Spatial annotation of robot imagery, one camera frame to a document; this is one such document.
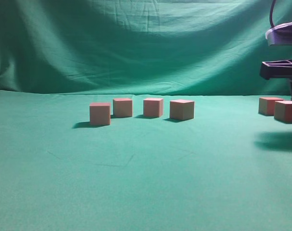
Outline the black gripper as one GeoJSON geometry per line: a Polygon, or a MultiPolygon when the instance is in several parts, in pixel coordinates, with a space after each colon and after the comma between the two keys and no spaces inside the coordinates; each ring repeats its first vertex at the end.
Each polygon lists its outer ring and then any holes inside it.
{"type": "Polygon", "coordinates": [[[292,59],[262,62],[260,67],[260,77],[269,80],[272,78],[286,78],[290,82],[292,97],[292,59]]]}

